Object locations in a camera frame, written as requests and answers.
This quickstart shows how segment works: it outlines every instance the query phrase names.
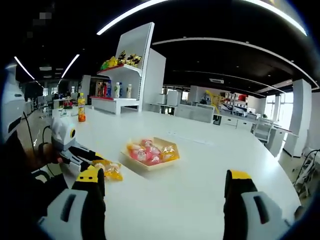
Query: orange juice bottle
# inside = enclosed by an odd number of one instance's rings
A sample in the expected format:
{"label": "orange juice bottle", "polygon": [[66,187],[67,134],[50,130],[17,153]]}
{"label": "orange juice bottle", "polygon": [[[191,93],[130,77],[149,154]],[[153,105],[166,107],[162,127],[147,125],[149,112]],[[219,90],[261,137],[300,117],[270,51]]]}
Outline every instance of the orange juice bottle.
{"label": "orange juice bottle", "polygon": [[84,98],[83,92],[81,92],[80,97],[78,98],[78,121],[79,122],[86,121],[85,104],[86,104],[86,100]]}

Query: black ceiling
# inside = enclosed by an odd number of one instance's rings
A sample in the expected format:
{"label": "black ceiling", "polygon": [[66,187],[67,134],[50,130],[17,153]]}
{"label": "black ceiling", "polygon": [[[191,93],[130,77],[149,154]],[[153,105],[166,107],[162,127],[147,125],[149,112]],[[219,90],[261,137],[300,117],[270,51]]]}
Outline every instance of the black ceiling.
{"label": "black ceiling", "polygon": [[[184,37],[249,42],[294,61],[295,65],[320,82],[320,30],[315,27],[317,16],[312,14],[312,3],[293,1],[308,36],[271,11],[242,0],[168,0],[139,11],[102,35],[96,35],[106,23],[141,2],[41,1],[33,8],[24,3],[20,7],[28,6],[32,12],[27,14],[22,9],[19,14],[15,11],[21,21],[21,31],[8,27],[8,33],[15,38],[11,44],[14,44],[10,49],[11,56],[17,56],[30,74],[40,81],[44,75],[60,79],[64,70],[56,68],[65,69],[74,56],[80,54],[64,77],[80,79],[84,74],[96,74],[103,61],[115,54],[121,34],[154,22],[152,43]],[[304,78],[313,88],[316,87],[290,63],[249,46],[193,40],[151,47],[167,58],[164,83],[168,85],[199,85],[256,92],[266,86],[253,81],[274,85]],[[51,66],[52,71],[40,71],[39,67],[44,66]],[[214,84],[209,78],[224,79],[224,85]],[[20,67],[17,80],[32,81]],[[287,92],[292,87],[281,89]],[[263,95],[275,92],[272,90]]]}

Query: yellow snack package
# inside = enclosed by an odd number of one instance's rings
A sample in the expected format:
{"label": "yellow snack package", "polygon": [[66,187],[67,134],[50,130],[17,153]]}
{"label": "yellow snack package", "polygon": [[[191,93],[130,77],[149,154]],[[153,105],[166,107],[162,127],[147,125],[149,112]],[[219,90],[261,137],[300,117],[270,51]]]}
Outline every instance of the yellow snack package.
{"label": "yellow snack package", "polygon": [[120,163],[112,162],[105,159],[93,160],[92,163],[96,168],[103,169],[104,177],[107,180],[122,181],[124,179],[120,173]]}
{"label": "yellow snack package", "polygon": [[163,162],[169,162],[173,160],[177,160],[179,158],[179,154],[175,151],[174,146],[165,146],[161,151],[161,159]]}

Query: floor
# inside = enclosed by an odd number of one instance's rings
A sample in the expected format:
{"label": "floor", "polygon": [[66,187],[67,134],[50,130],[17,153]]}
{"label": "floor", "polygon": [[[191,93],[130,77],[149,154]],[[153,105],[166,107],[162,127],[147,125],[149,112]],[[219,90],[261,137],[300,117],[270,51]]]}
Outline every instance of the floor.
{"label": "floor", "polygon": [[[42,143],[43,129],[45,128],[45,126],[48,126],[51,123],[51,112],[48,108],[35,110],[28,116],[27,119],[30,125],[32,142],[28,131],[27,121],[25,119],[21,121],[21,124],[17,129],[18,137],[25,149],[32,148],[32,145],[37,148],[38,145]],[[44,141],[49,143],[51,142],[50,129],[46,129],[44,133]],[[279,164],[281,165],[291,182],[294,182],[297,178],[300,167],[303,164],[304,158],[291,158],[285,151],[281,151],[276,159],[278,160]],[[50,164],[49,168],[55,175],[61,173],[60,167],[56,164]],[[300,198],[300,200],[301,204],[305,206],[308,204],[310,197],[303,197]]]}

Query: white bottle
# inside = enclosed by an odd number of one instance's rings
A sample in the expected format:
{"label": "white bottle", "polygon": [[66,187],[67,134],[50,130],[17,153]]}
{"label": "white bottle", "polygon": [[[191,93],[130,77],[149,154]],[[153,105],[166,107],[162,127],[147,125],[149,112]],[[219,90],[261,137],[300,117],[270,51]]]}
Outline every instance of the white bottle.
{"label": "white bottle", "polygon": [[120,98],[120,82],[116,82],[115,87],[114,87],[114,98]]}
{"label": "white bottle", "polygon": [[126,98],[131,98],[131,92],[132,92],[132,84],[128,84],[128,87],[126,88]]}

